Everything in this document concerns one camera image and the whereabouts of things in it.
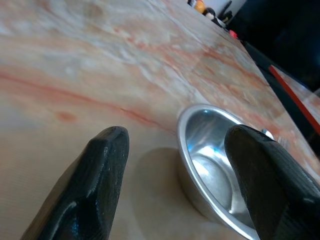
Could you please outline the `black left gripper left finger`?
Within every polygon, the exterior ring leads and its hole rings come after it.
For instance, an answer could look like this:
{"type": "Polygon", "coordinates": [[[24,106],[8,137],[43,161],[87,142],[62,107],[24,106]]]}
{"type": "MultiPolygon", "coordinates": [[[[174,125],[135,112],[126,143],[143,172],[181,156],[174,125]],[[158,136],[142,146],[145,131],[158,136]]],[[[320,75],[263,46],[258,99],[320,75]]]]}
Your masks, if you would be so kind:
{"type": "Polygon", "coordinates": [[[53,186],[21,239],[107,240],[129,149],[122,126],[93,137],[53,186]]]}

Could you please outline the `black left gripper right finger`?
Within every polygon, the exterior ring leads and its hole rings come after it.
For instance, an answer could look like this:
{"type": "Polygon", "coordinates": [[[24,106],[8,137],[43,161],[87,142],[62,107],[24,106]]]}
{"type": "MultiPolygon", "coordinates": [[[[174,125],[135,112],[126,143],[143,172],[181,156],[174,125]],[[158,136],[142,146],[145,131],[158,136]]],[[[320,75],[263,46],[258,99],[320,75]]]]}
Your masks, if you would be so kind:
{"type": "Polygon", "coordinates": [[[320,238],[320,186],[284,147],[239,124],[224,148],[261,240],[320,238]]]}

